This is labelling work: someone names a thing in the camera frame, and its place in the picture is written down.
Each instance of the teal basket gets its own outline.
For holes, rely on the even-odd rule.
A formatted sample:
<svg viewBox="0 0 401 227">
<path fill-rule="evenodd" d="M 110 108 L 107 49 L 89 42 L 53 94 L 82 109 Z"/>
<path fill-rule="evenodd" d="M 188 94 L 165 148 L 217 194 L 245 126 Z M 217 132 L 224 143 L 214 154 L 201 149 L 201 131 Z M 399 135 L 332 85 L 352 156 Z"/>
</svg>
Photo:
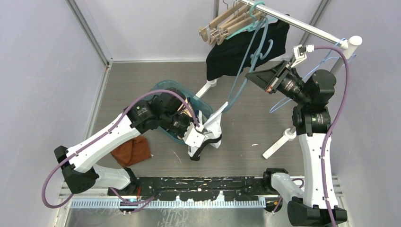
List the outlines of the teal basket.
<svg viewBox="0 0 401 227">
<path fill-rule="evenodd" d="M 201 110 L 203 116 L 206 117 L 206 119 L 208 119 L 210 117 L 210 115 L 212 115 L 213 113 L 213 109 L 212 107 L 210 107 L 209 104 L 205 103 L 202 99 L 198 98 L 197 96 L 195 96 L 194 93 L 192 93 L 190 90 L 188 90 L 187 88 L 185 88 L 184 86 L 182 86 L 181 84 L 172 81 L 172 80 L 163 80 L 159 83 L 157 83 L 152 89 L 151 91 L 154 90 L 158 90 L 158 89 L 167 89 L 167 88 L 176 88 L 178 90 L 180 90 L 185 97 L 189 97 L 191 98 L 191 105 L 194 109 L 197 110 Z M 166 131 L 163 128 L 159 127 L 158 128 L 160 131 L 162 131 L 166 136 L 170 137 L 174 142 L 176 143 L 180 143 L 180 144 L 185 144 L 183 140 L 180 140 L 177 135 L 175 135 L 173 132 L 171 131 Z"/>
</svg>

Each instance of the brown towel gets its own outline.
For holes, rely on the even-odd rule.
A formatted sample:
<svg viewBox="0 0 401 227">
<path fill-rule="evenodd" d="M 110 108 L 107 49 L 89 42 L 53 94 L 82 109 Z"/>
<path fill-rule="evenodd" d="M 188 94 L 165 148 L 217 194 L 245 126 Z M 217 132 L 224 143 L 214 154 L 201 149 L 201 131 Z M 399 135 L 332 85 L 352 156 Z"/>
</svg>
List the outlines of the brown towel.
<svg viewBox="0 0 401 227">
<path fill-rule="evenodd" d="M 122 167 L 131 166 L 151 157 L 148 140 L 143 136 L 121 144 L 111 154 Z"/>
</svg>

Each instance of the black t-shirt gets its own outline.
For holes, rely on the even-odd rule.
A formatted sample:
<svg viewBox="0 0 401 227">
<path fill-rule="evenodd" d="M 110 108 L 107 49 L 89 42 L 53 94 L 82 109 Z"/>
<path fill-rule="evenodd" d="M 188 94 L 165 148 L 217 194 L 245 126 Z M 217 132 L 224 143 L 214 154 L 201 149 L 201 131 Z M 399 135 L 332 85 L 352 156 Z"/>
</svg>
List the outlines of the black t-shirt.
<svg viewBox="0 0 401 227">
<path fill-rule="evenodd" d="M 251 66 L 251 54 L 258 49 L 264 29 L 265 28 L 261 28 L 256 34 L 241 72 L 245 67 Z M 266 53 L 270 45 L 270 39 L 273 40 L 273 47 L 265 59 L 261 60 L 259 58 L 257 60 L 255 67 L 258 67 L 273 58 L 285 54 L 288 30 L 289 24 L 280 20 L 269 24 L 261 53 Z M 248 49 L 254 32 L 255 31 L 246 31 L 239 33 L 228 40 L 224 40 L 222 44 L 216 44 L 213 47 L 206 58 L 206 79 L 208 81 L 220 78 L 223 75 L 237 75 L 238 68 L 241 66 L 242 60 L 246 50 Z"/>
</svg>

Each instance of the clothing rack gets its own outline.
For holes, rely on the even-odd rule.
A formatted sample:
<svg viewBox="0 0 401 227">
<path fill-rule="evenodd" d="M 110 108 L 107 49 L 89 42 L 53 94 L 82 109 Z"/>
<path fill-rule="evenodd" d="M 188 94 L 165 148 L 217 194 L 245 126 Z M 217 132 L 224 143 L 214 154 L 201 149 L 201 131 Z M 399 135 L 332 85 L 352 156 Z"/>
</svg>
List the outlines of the clothing rack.
<svg viewBox="0 0 401 227">
<path fill-rule="evenodd" d="M 255 2 L 251 1 L 251 0 L 235 0 L 235 1 L 241 2 L 243 4 L 247 4 L 249 6 L 253 6 L 255 4 Z M 272 17 L 275 17 L 275 18 L 277 18 L 277 19 L 279 19 L 281 21 L 284 21 L 284 22 L 286 22 L 286 23 L 288 23 L 288 24 L 290 24 L 290 25 L 292 25 L 294 27 L 297 27 L 297 28 L 299 28 L 299 29 L 301 29 L 303 31 L 311 33 L 311 34 L 313 34 L 313 35 L 315 35 L 315 36 L 317 36 L 317 37 L 319 37 L 319 38 L 321 38 L 323 40 L 326 40 L 326 41 L 328 41 L 328 42 L 330 42 L 332 44 L 339 44 L 339 46 L 343 50 L 348 48 L 348 45 L 347 45 L 348 42 L 346 40 L 342 41 L 341 39 L 339 39 L 339 38 L 337 38 L 337 37 L 325 32 L 323 30 L 320 30 L 320 29 L 318 29 L 318 28 L 316 28 L 316 27 L 314 27 L 312 25 L 309 25 L 307 23 L 304 23 L 302 21 L 294 19 L 294 18 L 292 18 L 290 16 L 287 16 L 287 15 L 285 15 L 283 13 L 275 11 L 275 10 L 273 10 L 273 9 L 267 7 L 267 6 L 257 5 L 255 7 L 255 9 L 257 9 L 257 10 L 263 12 L 263 13 L 266 13 L 266 14 L 272 16 Z"/>
</svg>

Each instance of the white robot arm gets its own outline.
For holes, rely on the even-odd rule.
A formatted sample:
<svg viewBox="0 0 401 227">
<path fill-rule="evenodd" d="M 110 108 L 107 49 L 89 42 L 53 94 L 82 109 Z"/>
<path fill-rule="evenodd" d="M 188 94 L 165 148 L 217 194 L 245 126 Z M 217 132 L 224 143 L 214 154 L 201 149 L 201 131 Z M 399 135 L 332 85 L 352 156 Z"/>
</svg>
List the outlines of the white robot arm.
<svg viewBox="0 0 401 227">
<path fill-rule="evenodd" d="M 179 90 L 168 90 L 178 94 L 182 100 L 185 99 Z M 181 106 L 182 102 L 169 93 L 155 95 L 150 100 L 142 99 L 126 115 L 120 114 L 108 126 L 82 143 L 70 148 L 56 148 L 54 153 L 59 163 L 74 156 L 61 167 L 71 192 L 82 193 L 93 186 L 113 187 L 125 193 L 134 192 L 136 177 L 131 169 L 106 168 L 96 165 L 96 162 L 119 145 L 147 130 L 163 127 L 174 132 L 189 146 L 188 153 L 192 160 L 199 160 L 200 153 L 207 144 L 218 147 L 221 140 L 221 114 L 215 113 L 202 124 L 202 113 L 199 111 L 198 122 L 195 123 L 192 116 L 183 113 Z"/>
<path fill-rule="evenodd" d="M 292 122 L 304 157 L 305 192 L 298 188 L 284 169 L 267 169 L 267 186 L 288 203 L 288 218 L 293 226 L 331 224 L 330 210 L 338 224 L 347 220 L 347 212 L 338 208 L 333 190 L 329 155 L 331 138 L 326 134 L 331 126 L 326 105 L 334 95 L 336 78 L 327 70 L 317 70 L 304 82 L 290 65 L 282 61 L 270 70 L 245 76 L 269 94 L 279 91 L 298 104 L 293 109 Z"/>
</svg>

